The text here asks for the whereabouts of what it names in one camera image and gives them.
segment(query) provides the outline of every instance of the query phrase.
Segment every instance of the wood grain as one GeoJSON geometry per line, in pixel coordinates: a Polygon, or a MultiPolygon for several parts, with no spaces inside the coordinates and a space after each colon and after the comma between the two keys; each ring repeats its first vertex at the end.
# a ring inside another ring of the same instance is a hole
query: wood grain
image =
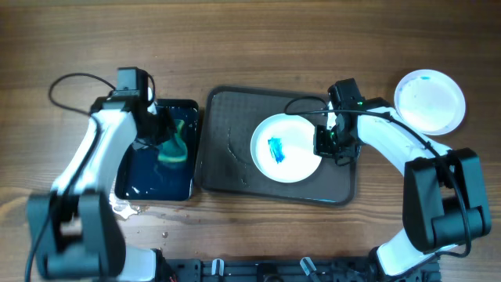
{"type": "MultiPolygon", "coordinates": [[[[445,72],[463,90],[467,116],[436,140],[480,155],[493,227],[468,258],[442,260],[444,281],[498,281],[500,10],[489,1],[1,8],[0,281],[22,280],[30,243],[24,202],[49,189],[87,126],[49,104],[49,84],[74,71],[115,83],[125,66],[153,74],[160,97],[200,105],[220,84],[325,93],[343,78],[356,78],[367,98],[392,101],[409,71],[445,72]]],[[[84,78],[56,91],[83,109],[105,93],[84,78]]],[[[402,177],[366,147],[358,191],[338,209],[197,191],[184,203],[145,203],[121,226],[129,244],[162,248],[169,258],[364,255],[402,228],[402,177]]]]}

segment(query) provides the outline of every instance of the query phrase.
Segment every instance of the water spill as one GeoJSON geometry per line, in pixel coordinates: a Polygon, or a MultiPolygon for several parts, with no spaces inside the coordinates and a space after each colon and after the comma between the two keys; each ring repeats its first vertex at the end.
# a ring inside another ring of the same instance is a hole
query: water spill
{"type": "Polygon", "coordinates": [[[113,212],[122,219],[128,219],[131,215],[138,215],[148,209],[147,206],[132,205],[127,200],[119,199],[113,192],[110,193],[109,200],[113,212]]]}
{"type": "Polygon", "coordinates": [[[250,165],[248,162],[244,161],[241,157],[238,157],[235,154],[235,150],[233,149],[231,139],[229,138],[232,133],[232,128],[228,128],[228,151],[231,153],[231,155],[235,158],[236,161],[239,163],[245,164],[245,165],[250,165]]]}

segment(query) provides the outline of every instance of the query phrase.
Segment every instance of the white plate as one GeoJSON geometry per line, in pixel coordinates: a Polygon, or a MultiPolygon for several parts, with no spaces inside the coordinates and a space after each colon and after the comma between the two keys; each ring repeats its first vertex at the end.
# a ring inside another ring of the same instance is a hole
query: white plate
{"type": "Polygon", "coordinates": [[[314,135],[315,126],[304,117],[268,117],[250,140],[252,161],[270,179],[281,183],[301,181],[315,172],[322,160],[313,154],[314,135]]]}
{"type": "Polygon", "coordinates": [[[395,108],[415,129],[431,136],[451,132],[466,113],[460,87],[436,70],[407,74],[395,90],[395,108]]]}

